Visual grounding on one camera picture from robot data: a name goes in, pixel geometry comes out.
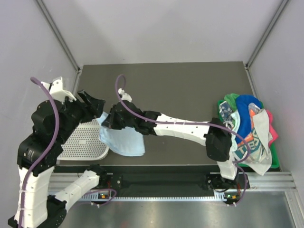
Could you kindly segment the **light blue towel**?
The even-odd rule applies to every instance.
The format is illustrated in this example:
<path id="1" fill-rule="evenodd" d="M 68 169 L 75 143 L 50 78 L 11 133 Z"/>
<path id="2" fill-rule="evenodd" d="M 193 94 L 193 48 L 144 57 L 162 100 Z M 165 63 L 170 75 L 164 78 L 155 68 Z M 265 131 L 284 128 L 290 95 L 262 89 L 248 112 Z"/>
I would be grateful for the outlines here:
<path id="1" fill-rule="evenodd" d="M 106 144 L 110 150 L 121 156 L 138 157 L 145 154 L 143 135 L 133 128 L 126 127 L 122 130 L 113 130 L 101 124 L 109 116 L 106 112 L 97 118 L 100 125 L 99 140 Z"/>

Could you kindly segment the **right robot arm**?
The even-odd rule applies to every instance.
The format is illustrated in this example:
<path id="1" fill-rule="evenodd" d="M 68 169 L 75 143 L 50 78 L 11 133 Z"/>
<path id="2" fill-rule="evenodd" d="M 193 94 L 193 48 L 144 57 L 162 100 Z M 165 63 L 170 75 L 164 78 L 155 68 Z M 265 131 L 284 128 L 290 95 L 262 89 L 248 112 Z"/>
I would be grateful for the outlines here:
<path id="1" fill-rule="evenodd" d="M 233 188 L 239 182 L 232 137 L 240 140 L 243 137 L 218 118 L 209 122 L 182 120 L 157 111 L 142 111 L 132 102 L 121 101 L 112 106 L 101 125 L 114 131 L 130 128 L 141 135 L 170 136 L 198 143 L 206 148 L 207 156 L 217 162 L 225 187 Z"/>

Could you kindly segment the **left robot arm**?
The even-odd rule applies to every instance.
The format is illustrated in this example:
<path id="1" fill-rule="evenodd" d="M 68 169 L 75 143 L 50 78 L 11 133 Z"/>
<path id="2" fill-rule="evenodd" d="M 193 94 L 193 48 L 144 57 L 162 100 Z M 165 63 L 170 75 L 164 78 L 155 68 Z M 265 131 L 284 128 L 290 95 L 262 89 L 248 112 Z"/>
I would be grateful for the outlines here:
<path id="1" fill-rule="evenodd" d="M 32 114 L 32 134 L 18 148 L 20 176 L 18 209 L 8 220 L 13 228 L 57 228 L 71 207 L 91 189 L 103 188 L 108 177 L 98 164 L 90 165 L 82 176 L 64 190 L 50 195 L 51 174 L 63 145 L 82 123 L 101 116 L 105 101 L 79 91 L 79 98 L 67 95 L 62 101 L 49 98 Z"/>

